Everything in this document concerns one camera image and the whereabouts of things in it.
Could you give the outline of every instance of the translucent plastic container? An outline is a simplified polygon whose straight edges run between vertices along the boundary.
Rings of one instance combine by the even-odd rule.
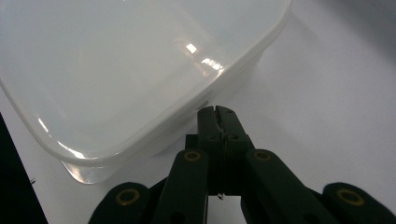
[[[220,102],[290,0],[3,0],[0,80],[36,141],[85,184],[142,160]]]

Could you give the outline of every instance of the container lid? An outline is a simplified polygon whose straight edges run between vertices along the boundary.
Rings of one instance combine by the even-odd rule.
[[[289,4],[3,0],[1,84],[50,154],[112,164],[168,130],[235,62],[269,45]]]

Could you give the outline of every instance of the white table surface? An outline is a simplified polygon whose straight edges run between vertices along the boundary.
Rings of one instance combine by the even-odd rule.
[[[274,151],[309,188],[347,182],[396,213],[396,16],[389,13],[396,7],[373,2],[295,0],[253,77],[223,105],[256,147]],[[2,91],[0,108],[49,223],[88,223],[118,184],[151,187],[166,177],[184,146],[183,136],[85,186],[38,145]],[[208,223],[245,223],[239,199],[210,198]]]

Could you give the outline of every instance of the white surface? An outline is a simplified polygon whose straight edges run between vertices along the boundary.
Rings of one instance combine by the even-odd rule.
[[[96,182],[105,176],[92,173],[146,158],[182,129],[276,38],[289,5],[4,0],[1,84],[37,142]],[[100,169],[75,175],[79,166]]]
[[[309,188],[347,182],[396,213],[395,30],[364,1],[297,0],[253,77],[224,106]],[[152,186],[184,144],[83,186],[40,148],[3,93],[0,106],[49,223],[87,223],[119,183]],[[239,201],[210,200],[208,223],[244,223]]]

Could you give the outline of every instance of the plastic container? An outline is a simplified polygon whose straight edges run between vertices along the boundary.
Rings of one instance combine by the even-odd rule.
[[[85,184],[165,148],[237,89],[290,0],[4,0],[1,85]]]

